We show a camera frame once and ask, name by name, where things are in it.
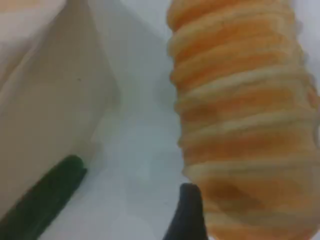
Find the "green object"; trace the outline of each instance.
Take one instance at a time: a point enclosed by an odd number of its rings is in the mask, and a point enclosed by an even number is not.
[[[77,156],[51,169],[0,221],[0,240],[36,240],[65,207],[87,173]]]

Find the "white paper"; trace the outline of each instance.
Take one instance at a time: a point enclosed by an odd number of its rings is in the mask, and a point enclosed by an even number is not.
[[[0,12],[0,71],[22,53],[0,76],[0,218],[67,155],[92,158],[91,136],[116,92],[86,3],[70,0],[52,27],[65,1],[42,3]]]

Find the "orange snack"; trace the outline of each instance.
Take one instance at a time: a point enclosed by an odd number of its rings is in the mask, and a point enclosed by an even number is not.
[[[309,240],[320,224],[319,98],[289,0],[173,0],[183,174],[216,240]]]

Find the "white background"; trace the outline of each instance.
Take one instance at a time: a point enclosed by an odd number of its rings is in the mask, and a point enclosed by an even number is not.
[[[41,240],[160,240],[178,200],[183,161],[166,55],[169,0],[89,0],[116,78],[84,184]],[[295,3],[299,39],[320,79],[320,1]]]

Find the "black object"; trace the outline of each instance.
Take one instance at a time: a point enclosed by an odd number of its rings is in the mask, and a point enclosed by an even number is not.
[[[196,185],[181,185],[178,206],[163,240],[208,240],[201,192]]]
[[[0,221],[0,240],[36,240],[65,207],[87,173],[68,156],[51,169]]]

